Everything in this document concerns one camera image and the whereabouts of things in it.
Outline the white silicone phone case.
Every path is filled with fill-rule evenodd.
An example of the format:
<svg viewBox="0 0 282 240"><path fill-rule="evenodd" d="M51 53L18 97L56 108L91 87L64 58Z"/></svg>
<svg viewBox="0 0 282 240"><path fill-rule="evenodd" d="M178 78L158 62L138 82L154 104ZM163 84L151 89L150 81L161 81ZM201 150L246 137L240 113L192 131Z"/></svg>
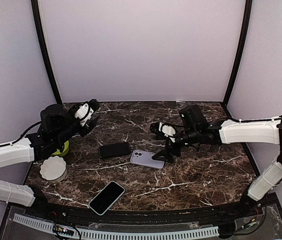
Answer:
<svg viewBox="0 0 282 240"><path fill-rule="evenodd" d="M154 169L162 169L164 167L165 162L160 160L153 160L152 156L155 154L148 151L143 150L134 150L130 162L135 165L140 165L144 167L154 168Z"/></svg>

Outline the black smartphone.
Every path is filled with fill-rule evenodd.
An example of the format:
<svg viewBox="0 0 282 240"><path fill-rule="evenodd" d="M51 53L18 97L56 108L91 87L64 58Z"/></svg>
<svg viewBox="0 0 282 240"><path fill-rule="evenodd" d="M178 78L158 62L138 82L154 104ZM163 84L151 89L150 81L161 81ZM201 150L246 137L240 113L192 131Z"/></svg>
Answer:
<svg viewBox="0 0 282 240"><path fill-rule="evenodd" d="M98 149L101 159L126 156L131 153L131 148L128 142L118 142L108 145L103 145Z"/></svg>

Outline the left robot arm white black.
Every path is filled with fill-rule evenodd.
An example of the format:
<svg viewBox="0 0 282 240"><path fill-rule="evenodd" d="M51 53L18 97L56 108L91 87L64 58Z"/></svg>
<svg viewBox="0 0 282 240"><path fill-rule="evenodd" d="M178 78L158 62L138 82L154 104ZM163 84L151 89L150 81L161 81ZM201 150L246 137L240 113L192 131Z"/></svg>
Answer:
<svg viewBox="0 0 282 240"><path fill-rule="evenodd" d="M61 104L52 104L40 113L40 121L28 127L38 126L36 133L25 130L18 139L0 145L0 168L46 160L74 135L88 135L96 126L98 118L92 115L99 109L96 99L77 103L69 110ZM17 185L0 180L0 201L31 207L41 218L51 214L51 206L36 186Z"/></svg>

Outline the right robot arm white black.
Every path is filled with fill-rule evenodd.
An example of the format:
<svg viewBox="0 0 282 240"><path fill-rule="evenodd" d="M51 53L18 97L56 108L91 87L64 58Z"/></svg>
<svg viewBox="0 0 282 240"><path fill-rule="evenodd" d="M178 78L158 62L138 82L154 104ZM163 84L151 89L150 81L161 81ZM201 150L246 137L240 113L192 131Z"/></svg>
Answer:
<svg viewBox="0 0 282 240"><path fill-rule="evenodd" d="M246 217L255 209L270 190L282 181L282 114L259 119L235 119L232 117L208 121L198 105L190 105L179 111L182 124L154 122L150 131L156 139L164 140L163 150L154 160L172 163L181 155L182 148L201 145L263 144L279 147L279 154L247 188L236 205L236 213Z"/></svg>

